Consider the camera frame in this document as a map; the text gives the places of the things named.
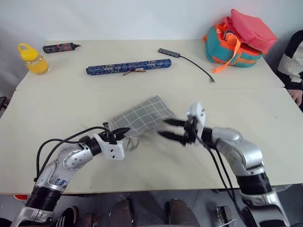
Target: blue cylindrical case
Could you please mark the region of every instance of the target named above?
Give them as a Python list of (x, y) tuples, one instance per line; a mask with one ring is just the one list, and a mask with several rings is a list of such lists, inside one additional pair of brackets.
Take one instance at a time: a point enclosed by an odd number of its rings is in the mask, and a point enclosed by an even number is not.
[(135, 71), (135, 69), (143, 68), (143, 70), (153, 70), (168, 68), (171, 66), (170, 59), (154, 60), (154, 61), (140, 61), (113, 65), (100, 65), (100, 66), (88, 66), (86, 72), (89, 75), (100, 75), (108, 73), (118, 73)]

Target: backpack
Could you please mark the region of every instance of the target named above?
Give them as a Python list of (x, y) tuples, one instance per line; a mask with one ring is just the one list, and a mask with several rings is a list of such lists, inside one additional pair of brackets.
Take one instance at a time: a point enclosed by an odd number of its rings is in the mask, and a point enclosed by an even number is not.
[(203, 41), (206, 44), (208, 60), (224, 64), (213, 69), (213, 73), (222, 71), (229, 64), (250, 67), (262, 57), (262, 52), (241, 43), (225, 23), (213, 26), (208, 35), (204, 36)]
[(221, 24), (211, 27), (203, 38), (208, 60), (223, 64), (213, 69), (213, 73), (222, 71), (227, 65), (251, 67), (277, 41), (260, 18), (235, 9), (231, 12), (231, 18), (226, 17)]

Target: table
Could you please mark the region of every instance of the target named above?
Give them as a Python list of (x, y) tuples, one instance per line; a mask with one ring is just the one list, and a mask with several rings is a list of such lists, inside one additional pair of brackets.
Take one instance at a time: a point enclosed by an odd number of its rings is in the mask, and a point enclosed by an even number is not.
[[(70, 41), (49, 41), (59, 44)], [(18, 91), (37, 90), (119, 90), (140, 88), (156, 89), (218, 89), (218, 88), (267, 88), (283, 87), (284, 84), (273, 73), (264, 59), (250, 68), (227, 67), (214, 75), (215, 83), (198, 67), (182, 58), (173, 58), (158, 53), (159, 48), (179, 52), (211, 73), (219, 66), (205, 58), (205, 45), (201, 40), (136, 40), (136, 41), (72, 41), (81, 44), (74, 51), (46, 54), (50, 71), (37, 76), (28, 73), (18, 85)], [(121, 73), (89, 76), (88, 66), (149, 61), (171, 58), (167, 69), (148, 70), (144, 73)]]
[[(272, 185), (303, 182), (303, 114), (284, 88), (16, 91), (0, 119), (0, 193), (30, 193), (36, 152), (50, 138), (102, 125), (113, 115), (159, 95), (179, 118), (200, 100), (208, 127), (231, 127), (258, 145)], [(41, 159), (54, 146), (46, 146)], [(229, 166), (232, 182), (236, 179)], [(67, 193), (223, 188), (202, 146), (166, 140), (156, 130), (122, 162), (101, 154), (69, 183)]]

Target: person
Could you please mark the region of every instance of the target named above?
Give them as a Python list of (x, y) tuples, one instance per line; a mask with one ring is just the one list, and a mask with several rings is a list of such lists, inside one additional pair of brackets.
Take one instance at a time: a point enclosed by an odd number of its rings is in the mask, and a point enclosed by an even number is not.
[[(168, 208), (168, 225), (183, 227), (200, 227), (193, 211), (182, 200), (172, 199)], [(52, 227), (75, 227), (78, 218), (78, 209), (68, 207)], [(1, 227), (9, 227), (11, 221), (0, 218)], [(134, 212), (130, 200), (122, 200), (116, 203), (109, 213), (106, 227), (133, 227)]]
[(303, 112), (303, 30), (296, 32), (281, 58), (278, 77), (285, 84), (291, 98)]

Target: bottle cap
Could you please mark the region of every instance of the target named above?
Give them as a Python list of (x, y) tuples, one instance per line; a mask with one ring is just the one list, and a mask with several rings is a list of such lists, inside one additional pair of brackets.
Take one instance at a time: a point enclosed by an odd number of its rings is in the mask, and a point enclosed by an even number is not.
[(21, 58), (25, 61), (32, 61), (39, 56), (39, 53), (33, 47), (25, 43), (18, 45), (18, 51), (20, 52)]

